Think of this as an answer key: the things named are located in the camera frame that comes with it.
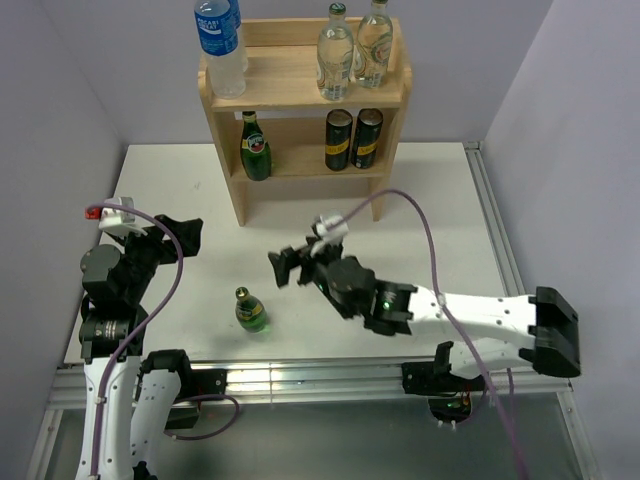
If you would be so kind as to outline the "green glass bottle front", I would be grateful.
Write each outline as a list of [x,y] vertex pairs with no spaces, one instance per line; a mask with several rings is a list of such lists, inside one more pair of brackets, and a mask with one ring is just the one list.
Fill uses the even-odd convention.
[[235,296],[235,316],[240,326],[250,333],[261,332],[268,318],[263,303],[246,287],[238,287]]

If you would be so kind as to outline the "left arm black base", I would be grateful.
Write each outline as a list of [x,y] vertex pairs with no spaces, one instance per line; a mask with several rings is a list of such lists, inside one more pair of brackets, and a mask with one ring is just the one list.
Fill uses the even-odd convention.
[[[195,369],[188,386],[183,387],[177,399],[183,400],[201,395],[224,394],[227,385],[227,370],[222,368]],[[199,417],[201,401],[173,406],[169,412],[165,429],[171,432],[193,428]]]

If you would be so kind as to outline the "clear glass bottle green cap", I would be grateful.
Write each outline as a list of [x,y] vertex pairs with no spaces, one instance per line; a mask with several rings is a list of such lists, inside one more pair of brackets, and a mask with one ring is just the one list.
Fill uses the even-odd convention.
[[356,83],[364,88],[380,87],[388,71],[394,30],[387,3],[373,0],[356,32],[352,73]]

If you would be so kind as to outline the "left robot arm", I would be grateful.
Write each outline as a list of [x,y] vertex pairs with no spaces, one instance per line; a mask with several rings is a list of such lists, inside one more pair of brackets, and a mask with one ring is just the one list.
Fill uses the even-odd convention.
[[165,215],[80,262],[80,314],[86,410],[79,479],[153,479],[153,454],[178,399],[198,391],[182,349],[145,354],[148,313],[141,305],[161,265],[199,253],[203,222]]

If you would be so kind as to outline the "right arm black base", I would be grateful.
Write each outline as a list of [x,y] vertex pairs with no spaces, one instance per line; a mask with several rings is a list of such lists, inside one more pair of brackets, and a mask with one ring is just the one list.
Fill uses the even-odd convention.
[[404,362],[400,368],[405,394],[446,396],[462,392],[482,392],[486,386],[481,375],[472,379],[454,375],[450,362]]

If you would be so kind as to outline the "black can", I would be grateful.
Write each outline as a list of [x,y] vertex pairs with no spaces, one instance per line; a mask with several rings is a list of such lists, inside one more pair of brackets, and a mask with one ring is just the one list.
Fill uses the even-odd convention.
[[352,115],[344,109],[331,110],[326,117],[325,165],[332,171],[347,167],[353,126]]
[[368,169],[375,161],[383,125],[383,114],[375,108],[359,112],[352,142],[351,163],[358,169]]

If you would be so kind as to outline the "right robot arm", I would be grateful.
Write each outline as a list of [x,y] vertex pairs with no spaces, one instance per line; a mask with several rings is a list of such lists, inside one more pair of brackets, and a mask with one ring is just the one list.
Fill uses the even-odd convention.
[[268,259],[278,287],[298,269],[299,284],[314,284],[342,318],[360,317],[375,334],[439,338],[432,370],[441,388],[523,364],[549,377],[581,375],[579,316],[558,290],[539,286],[514,297],[437,294],[381,280],[342,251],[340,245],[308,244],[271,252]]

